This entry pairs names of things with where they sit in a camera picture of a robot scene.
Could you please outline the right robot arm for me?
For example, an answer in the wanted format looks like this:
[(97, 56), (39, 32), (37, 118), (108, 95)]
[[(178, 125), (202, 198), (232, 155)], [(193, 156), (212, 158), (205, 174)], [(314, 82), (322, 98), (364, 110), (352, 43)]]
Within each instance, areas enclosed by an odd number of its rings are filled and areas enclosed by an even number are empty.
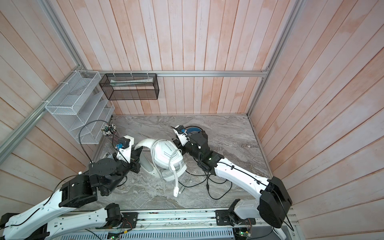
[(252, 201), (234, 200), (228, 209), (233, 224), (260, 216), (271, 227), (282, 227), (293, 204), (282, 180), (253, 174), (212, 151), (205, 131), (189, 133), (183, 126), (178, 126), (174, 132), (177, 147), (194, 158), (203, 171), (234, 183), (254, 197)]

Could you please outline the black and blue headphones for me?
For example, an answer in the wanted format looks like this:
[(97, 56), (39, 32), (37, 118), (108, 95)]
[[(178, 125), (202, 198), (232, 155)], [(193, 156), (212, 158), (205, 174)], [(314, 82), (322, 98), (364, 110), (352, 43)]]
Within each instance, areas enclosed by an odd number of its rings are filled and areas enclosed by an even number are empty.
[(198, 136), (198, 135), (205, 135), (206, 132), (197, 126), (189, 126), (185, 127), (182, 132), (186, 134), (187, 136)]

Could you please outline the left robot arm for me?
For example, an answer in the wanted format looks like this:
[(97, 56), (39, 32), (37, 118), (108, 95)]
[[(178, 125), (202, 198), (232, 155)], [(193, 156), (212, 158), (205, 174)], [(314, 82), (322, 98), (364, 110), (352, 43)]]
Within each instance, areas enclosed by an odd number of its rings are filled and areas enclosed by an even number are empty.
[(118, 204), (88, 214), (66, 216), (87, 204), (96, 202), (98, 196), (109, 196), (123, 184), (129, 172), (140, 171), (142, 148), (121, 150), (121, 160), (113, 156), (89, 164), (82, 174), (71, 176), (55, 192), (29, 210), (6, 213), (1, 218), (3, 240), (50, 240), (55, 237), (87, 228), (114, 229), (123, 226), (123, 215)]

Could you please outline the white headphones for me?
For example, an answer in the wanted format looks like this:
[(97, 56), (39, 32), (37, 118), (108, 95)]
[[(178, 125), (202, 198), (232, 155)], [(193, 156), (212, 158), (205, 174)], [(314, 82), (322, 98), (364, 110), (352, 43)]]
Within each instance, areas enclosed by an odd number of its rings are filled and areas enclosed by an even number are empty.
[(174, 197), (180, 193), (179, 177), (187, 170), (183, 155), (180, 149), (172, 141), (144, 139), (135, 146), (150, 149), (151, 159), (144, 155), (140, 157), (141, 166), (150, 175), (160, 178), (166, 182), (174, 182)]

